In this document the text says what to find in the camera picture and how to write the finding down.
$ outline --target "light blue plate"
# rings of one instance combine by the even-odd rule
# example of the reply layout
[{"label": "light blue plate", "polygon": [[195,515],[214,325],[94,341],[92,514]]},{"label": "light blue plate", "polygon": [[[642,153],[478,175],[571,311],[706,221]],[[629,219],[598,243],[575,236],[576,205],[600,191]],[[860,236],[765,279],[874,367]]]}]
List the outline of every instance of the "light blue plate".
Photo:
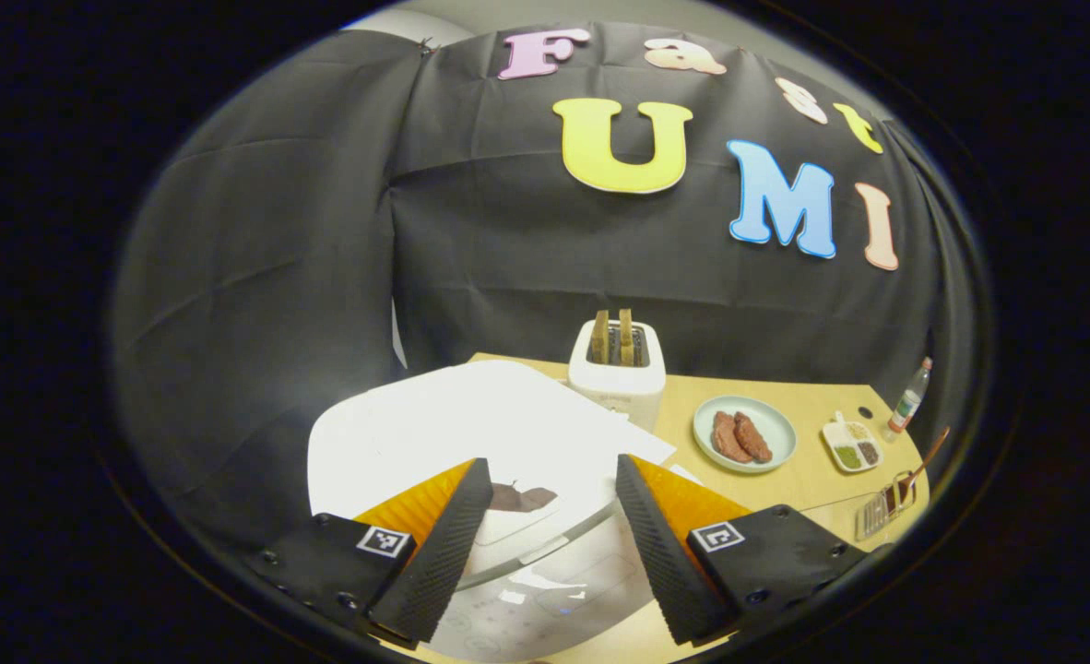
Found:
[{"label": "light blue plate", "polygon": [[[730,415],[742,411],[744,415],[754,421],[754,426],[763,434],[763,438],[770,447],[770,461],[758,463],[738,463],[731,458],[726,458],[718,450],[713,449],[713,416],[718,410],[726,411]],[[701,403],[697,409],[697,414],[692,416],[692,433],[697,438],[701,450],[708,455],[717,466],[738,470],[739,472],[765,472],[775,470],[787,462],[790,455],[795,454],[795,447],[799,443],[799,437],[795,434],[795,427],[790,421],[778,412],[772,405],[760,402],[760,400],[749,397],[738,397],[725,395],[714,397]]]}]

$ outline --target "white toaster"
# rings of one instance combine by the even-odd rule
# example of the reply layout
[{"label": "white toaster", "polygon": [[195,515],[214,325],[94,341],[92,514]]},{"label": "white toaster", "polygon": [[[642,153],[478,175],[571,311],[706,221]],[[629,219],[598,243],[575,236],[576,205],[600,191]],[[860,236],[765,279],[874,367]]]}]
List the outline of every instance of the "white toaster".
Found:
[{"label": "white toaster", "polygon": [[[609,355],[618,357],[620,322],[609,321]],[[626,413],[628,421],[651,433],[659,415],[659,399],[664,394],[664,355],[655,329],[643,323],[631,323],[637,365],[596,364],[590,340],[595,322],[586,321],[570,354],[569,383],[579,391],[611,411]]]}]

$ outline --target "pink letter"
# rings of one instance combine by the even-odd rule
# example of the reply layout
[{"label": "pink letter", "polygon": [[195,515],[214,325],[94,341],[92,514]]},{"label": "pink letter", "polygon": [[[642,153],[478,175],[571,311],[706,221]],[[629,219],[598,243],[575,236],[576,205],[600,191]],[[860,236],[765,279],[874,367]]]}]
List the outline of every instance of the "pink letter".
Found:
[{"label": "pink letter", "polygon": [[[549,44],[549,39],[557,41]],[[582,28],[513,34],[504,40],[512,47],[512,55],[508,58],[508,68],[500,72],[498,79],[508,81],[523,79],[526,75],[554,73],[557,71],[557,64],[545,62],[545,56],[554,56],[554,60],[569,60],[573,55],[573,43],[589,39],[590,33]]]},{"label": "pink letter", "polygon": [[882,269],[898,268],[898,256],[894,253],[894,234],[889,232],[889,197],[877,186],[857,183],[857,193],[865,198],[865,210],[869,213],[869,245],[865,248],[865,261]]}]

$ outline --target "meat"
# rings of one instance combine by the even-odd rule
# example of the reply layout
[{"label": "meat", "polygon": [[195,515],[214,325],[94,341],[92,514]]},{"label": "meat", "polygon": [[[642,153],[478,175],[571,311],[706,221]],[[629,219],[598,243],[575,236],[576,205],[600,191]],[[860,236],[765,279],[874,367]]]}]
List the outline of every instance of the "meat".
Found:
[{"label": "meat", "polygon": [[512,484],[492,482],[492,502],[487,508],[497,511],[534,511],[557,497],[557,494],[545,487],[533,487],[521,493]]},{"label": "meat", "polygon": [[770,447],[765,445],[765,439],[763,434],[759,433],[755,428],[754,422],[749,419],[749,416],[743,415],[743,413],[734,413],[734,437],[738,438],[738,445],[749,457],[753,457],[755,461],[760,463],[765,463],[770,461],[773,457],[770,454]]},{"label": "meat", "polygon": [[754,458],[739,445],[738,437],[734,434],[735,428],[734,418],[718,410],[717,415],[713,415],[713,449],[739,463],[754,461]]}]

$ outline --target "white divided tray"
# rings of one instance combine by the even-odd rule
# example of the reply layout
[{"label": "white divided tray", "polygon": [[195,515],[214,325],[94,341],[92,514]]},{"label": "white divided tray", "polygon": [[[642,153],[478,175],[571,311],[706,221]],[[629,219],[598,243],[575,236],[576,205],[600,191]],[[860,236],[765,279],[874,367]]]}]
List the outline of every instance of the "white divided tray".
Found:
[{"label": "white divided tray", "polygon": [[[828,422],[823,425],[823,439],[827,442],[828,450],[832,452],[832,457],[835,458],[836,467],[845,472],[869,470],[870,468],[881,466],[882,461],[885,461],[885,452],[882,450],[881,443],[877,443],[877,438],[873,437],[873,432],[870,432],[869,426],[860,422],[845,422],[844,415],[839,411],[836,412],[835,422]],[[860,443],[869,443],[869,445],[873,446],[873,450],[877,454],[877,461],[870,463],[869,459],[865,459],[865,455],[860,450]],[[840,460],[840,454],[836,450],[837,448],[852,448],[852,451],[857,452],[857,461],[860,462],[860,466],[856,468],[845,466],[844,461]]]}]

